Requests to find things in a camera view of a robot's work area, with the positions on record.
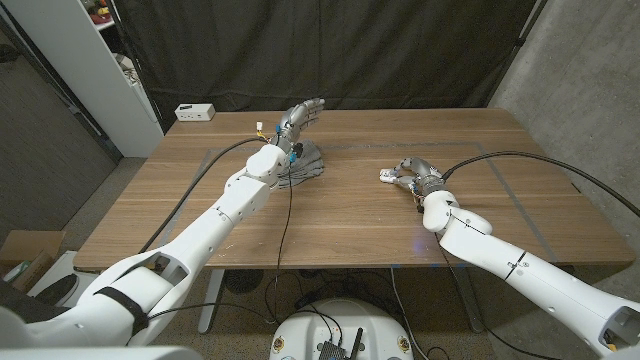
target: electrical cord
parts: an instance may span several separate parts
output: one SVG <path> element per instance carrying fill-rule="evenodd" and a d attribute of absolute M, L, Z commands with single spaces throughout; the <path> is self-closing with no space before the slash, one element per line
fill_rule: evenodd
<path fill-rule="evenodd" d="M 297 313 L 304 312 L 304 313 L 317 314 L 317 315 L 320 315 L 320 317 L 326 317 L 329 320 L 333 321 L 333 323 L 336 324 L 336 326 L 338 327 L 338 331 L 340 332 L 340 339 L 338 340 L 338 347 L 340 347 L 342 345 L 342 328 L 340 327 L 340 324 L 338 324 L 338 322 L 334 318 L 332 318 L 331 316 L 319 312 L 315 307 L 313 307 L 313 309 L 314 310 L 298 310 L 295 313 L 297 314 Z"/>
<path fill-rule="evenodd" d="M 293 203 L 293 185 L 291 184 L 291 164 L 289 164 L 289 213 L 287 214 L 287 223 L 284 226 L 284 231 L 282 232 L 282 239 L 280 240 L 280 250 L 278 250 L 278 264 L 276 265 L 276 282 L 273 290 L 273 318 L 276 323 L 280 325 L 278 321 L 278 275 L 280 275 L 280 260 L 282 259 L 282 245 L 284 244 L 284 237 L 287 235 L 287 228 L 289 227 L 289 220 L 291 219 L 291 205 Z"/>
<path fill-rule="evenodd" d="M 304 291 L 302 290 L 302 282 L 300 281 L 300 279 L 293 273 L 280 274 L 280 276 L 285 276 L 285 275 L 291 275 L 296 279 L 296 281 L 298 282 L 298 289 L 300 290 L 300 296 L 304 296 Z M 268 294 L 269 294 L 269 288 L 271 287 L 271 284 L 275 282 L 275 280 L 276 278 L 274 277 L 273 279 L 271 279 L 271 281 L 267 283 L 267 286 L 264 288 L 264 304 L 267 307 L 267 311 L 269 312 L 269 315 L 271 315 L 272 319 L 275 319 L 275 316 L 274 316 L 273 310 L 271 310 L 271 305 L 269 305 Z"/>
<path fill-rule="evenodd" d="M 431 354 L 431 352 L 432 352 L 433 350 L 440 350 L 440 351 L 442 351 L 442 352 L 444 353 L 444 356 L 446 356 L 446 357 L 447 357 L 447 360 L 449 360 L 449 354 L 447 354 L 447 352 L 446 352 L 446 351 L 444 351 L 444 349 L 443 349 L 443 348 L 441 348 L 440 346 L 432 346 L 429 350 L 427 350 L 427 357 L 429 357 L 429 354 Z"/>
<path fill-rule="evenodd" d="M 453 275 L 453 280 L 455 282 L 455 286 L 456 288 L 460 288 L 460 281 L 458 281 L 458 277 L 456 276 L 456 273 L 453 271 L 453 267 L 451 266 L 451 263 L 449 262 L 449 258 L 447 258 L 447 255 L 444 252 L 444 249 L 442 248 L 442 246 L 440 245 L 440 239 L 438 238 L 438 234 L 434 233 L 434 235 L 436 236 L 436 240 L 438 242 L 438 247 L 440 248 L 440 252 L 442 253 L 442 256 L 444 257 L 444 260 L 447 262 L 447 266 L 449 267 L 449 271 L 451 272 L 451 275 Z M 464 298 L 462 297 L 462 295 L 460 295 L 460 292 L 458 291 L 458 295 L 460 297 L 460 300 L 462 300 L 462 303 L 465 303 Z M 525 355 L 529 355 L 532 357 L 536 357 L 539 359 L 546 359 L 546 360 L 562 360 L 560 358 L 554 358 L 551 356 L 546 356 L 546 355 L 540 355 L 540 354 L 536 354 L 536 353 L 532 353 L 526 350 L 522 350 L 520 348 L 517 348 L 513 345 L 511 345 L 510 343 L 508 343 L 506 340 L 502 339 L 500 336 L 498 336 L 496 333 L 493 332 L 493 330 L 491 330 L 485 323 L 484 320 L 482 319 L 482 317 L 480 316 L 480 314 L 476 314 L 474 311 L 474 314 L 476 316 L 476 318 L 478 319 L 478 321 L 480 321 L 480 324 L 482 324 L 482 326 L 484 326 L 485 329 L 487 329 L 487 331 L 493 335 L 493 337 L 495 337 L 496 339 L 498 339 L 501 343 L 507 345 L 508 347 L 512 348 L 513 350 L 520 352 L 522 354 Z"/>
<path fill-rule="evenodd" d="M 253 313 L 253 314 L 257 315 L 257 316 L 260 316 L 267 324 L 273 324 L 273 320 L 267 318 L 266 316 L 260 314 L 259 312 L 255 311 L 253 309 L 250 309 L 250 308 L 248 308 L 246 306 L 242 306 L 242 305 L 231 304 L 231 303 L 223 303 L 223 302 L 202 303 L 202 304 L 196 304 L 196 305 L 188 305 L 188 306 L 176 307 L 176 308 L 172 308 L 172 309 L 161 311 L 161 312 L 159 312 L 157 314 L 153 314 L 153 315 L 149 316 L 147 319 L 152 320 L 152 319 L 157 318 L 158 316 L 165 315 L 165 314 L 168 314 L 168 313 L 171 313 L 171 312 L 174 312 L 174 311 L 195 309 L 195 308 L 199 308 L 199 307 L 212 306 L 212 305 L 215 305 L 215 306 L 231 306 L 231 307 L 236 307 L 236 308 L 239 308 L 239 309 L 244 309 L 244 310 L 249 311 L 249 312 L 251 312 L 251 313 Z"/>
<path fill-rule="evenodd" d="M 160 235 L 160 233 L 162 233 L 162 230 L 164 230 L 164 228 L 167 226 L 167 224 L 169 224 L 169 222 L 171 221 L 173 216 L 178 212 L 178 209 L 180 209 L 180 206 L 182 206 L 182 204 L 185 202 L 185 200 L 187 200 L 187 197 L 189 197 L 189 194 L 191 194 L 191 191 L 193 191 L 193 189 L 196 187 L 198 182 L 204 177 L 204 175 L 207 173 L 207 171 L 209 171 L 209 169 L 211 169 L 211 166 L 213 166 L 213 164 L 215 164 L 216 161 L 218 161 L 218 159 L 220 159 L 224 154 L 228 153 L 232 149 L 234 149 L 234 148 L 236 148 L 236 147 L 238 147 L 238 146 L 240 146 L 242 144 L 246 144 L 246 143 L 252 142 L 252 141 L 261 141 L 261 142 L 264 142 L 264 143 L 267 142 L 265 139 L 263 139 L 261 137 L 248 138 L 248 139 L 244 139 L 242 141 L 238 141 L 237 143 L 235 143 L 235 144 L 229 146 L 228 148 L 222 150 L 221 152 L 219 152 L 218 155 L 216 155 L 216 157 L 213 158 L 213 160 L 211 160 L 211 162 L 209 162 L 209 164 L 207 164 L 207 167 L 205 167 L 204 170 L 202 170 L 200 172 L 200 174 L 198 174 L 198 176 L 191 182 L 191 185 L 189 185 L 189 188 L 187 189 L 187 191 L 184 192 L 184 195 L 182 195 L 182 198 L 180 199 L 180 201 L 178 201 L 178 203 L 173 208 L 173 210 L 171 210 L 171 213 L 169 214 L 169 216 L 167 216 L 167 218 L 162 222 L 162 225 L 160 225 L 158 230 L 156 230 L 156 232 L 153 233 L 153 235 L 151 235 L 151 238 L 149 238 L 149 240 L 147 240 L 147 242 L 144 244 L 144 246 L 142 246 L 142 248 L 140 249 L 138 254 L 142 254 L 143 252 L 147 251 L 147 249 L 149 249 L 149 246 L 151 246 L 151 244 L 153 244 L 153 242 L 156 240 L 158 235 Z"/>
<path fill-rule="evenodd" d="M 413 331 L 411 331 L 411 325 L 409 325 L 409 320 L 407 319 L 407 315 L 404 311 L 404 306 L 402 306 L 402 301 L 400 301 L 400 295 L 398 295 L 398 289 L 396 289 L 396 278 L 393 275 L 393 268 L 389 268 L 391 270 L 391 284 L 393 285 L 393 292 L 396 294 L 396 299 L 398 299 L 398 305 L 400 305 L 400 309 L 402 309 L 402 317 L 404 318 L 404 323 L 407 324 L 407 331 L 409 331 L 409 336 L 411 336 L 411 341 L 416 346 L 416 350 L 422 355 L 425 360 L 429 360 L 429 357 L 422 351 L 420 345 L 416 341 L 416 338 L 413 336 Z"/>
<path fill-rule="evenodd" d="M 578 169 L 576 167 L 573 167 L 573 166 L 571 166 L 569 164 L 565 164 L 562 161 L 558 161 L 558 160 L 555 160 L 555 159 L 548 158 L 546 156 L 531 154 L 531 153 L 522 152 L 522 151 L 498 151 L 498 152 L 493 152 L 493 153 L 489 153 L 489 154 L 476 156 L 474 158 L 465 160 L 465 161 L 453 166 L 451 169 L 447 170 L 444 173 L 444 175 L 442 175 L 442 180 L 444 182 L 447 182 L 447 180 L 449 179 L 451 174 L 453 174 L 454 171 L 456 171 L 457 169 L 459 169 L 459 168 L 461 168 L 461 167 L 463 167 L 465 165 L 471 164 L 472 162 L 476 162 L 478 160 L 488 159 L 488 158 L 492 158 L 492 157 L 496 157 L 496 156 L 522 156 L 522 157 L 532 158 L 532 159 L 536 159 L 536 160 L 540 160 L 540 161 L 545 161 L 545 162 L 560 166 L 562 168 L 565 168 L 565 169 L 567 169 L 569 171 L 572 171 L 572 172 L 582 176 L 583 178 L 591 181 L 592 183 L 597 185 L 602 190 L 608 192 L 611 196 L 616 198 L 616 200 L 620 201 L 624 206 L 626 206 L 629 210 L 631 210 L 636 216 L 640 217 L 640 209 L 638 209 L 635 205 L 633 205 L 624 196 L 618 194 L 618 192 L 616 192 L 615 190 L 613 190 L 612 188 L 607 186 L 602 181 L 596 179 L 595 177 L 587 174 L 586 172 L 584 172 L 584 171 L 582 171 L 582 170 L 580 170 L 580 169 Z"/>

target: black curtain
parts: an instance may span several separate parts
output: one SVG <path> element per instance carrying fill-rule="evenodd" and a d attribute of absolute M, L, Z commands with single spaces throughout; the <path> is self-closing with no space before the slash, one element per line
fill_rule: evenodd
<path fill-rule="evenodd" d="M 217 111 L 481 107 L 535 0 L 116 0 L 167 131 Z"/>

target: table leg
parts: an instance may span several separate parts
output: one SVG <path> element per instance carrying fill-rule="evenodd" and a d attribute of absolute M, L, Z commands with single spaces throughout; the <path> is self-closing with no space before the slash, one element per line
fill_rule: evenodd
<path fill-rule="evenodd" d="M 457 289 L 460 297 L 462 298 L 464 309 L 469 317 L 469 327 L 471 328 L 471 331 L 479 334 L 484 331 L 484 326 L 482 325 L 482 321 L 478 319 L 478 316 L 480 315 L 480 308 L 478 308 L 478 303 L 476 302 L 476 296 L 473 292 L 469 272 L 467 271 L 467 268 L 464 267 L 454 267 L 453 272 L 456 274 L 456 278 L 458 279 Z"/>
<path fill-rule="evenodd" d="M 207 287 L 207 294 L 204 297 L 204 302 L 216 302 L 218 301 L 222 292 L 222 279 L 224 277 L 224 269 L 211 270 L 211 277 L 209 278 L 209 286 Z M 198 332 L 200 334 L 207 334 L 211 331 L 213 325 L 214 311 L 216 307 L 214 305 L 205 306 L 202 308 L 200 314 L 200 321 L 198 322 Z"/>

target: gray cloth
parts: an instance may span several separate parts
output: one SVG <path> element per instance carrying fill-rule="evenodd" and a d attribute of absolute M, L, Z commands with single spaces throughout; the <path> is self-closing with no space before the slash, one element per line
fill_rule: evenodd
<path fill-rule="evenodd" d="M 302 140 L 302 155 L 291 164 L 291 185 L 296 186 L 324 171 L 324 162 L 320 150 L 311 140 Z M 289 187 L 289 169 L 278 174 L 278 188 Z"/>

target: cardboard box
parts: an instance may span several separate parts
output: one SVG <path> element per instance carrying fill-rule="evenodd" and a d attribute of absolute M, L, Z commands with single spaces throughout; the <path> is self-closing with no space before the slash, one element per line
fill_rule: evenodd
<path fill-rule="evenodd" d="M 11 282 L 11 285 L 26 293 L 47 273 L 51 265 L 53 265 L 53 258 L 43 250 L 31 262 L 27 270 Z"/>
<path fill-rule="evenodd" d="M 64 231 L 12 230 L 0 249 L 0 265 L 16 266 L 33 261 L 44 251 L 52 259 L 58 255 Z"/>

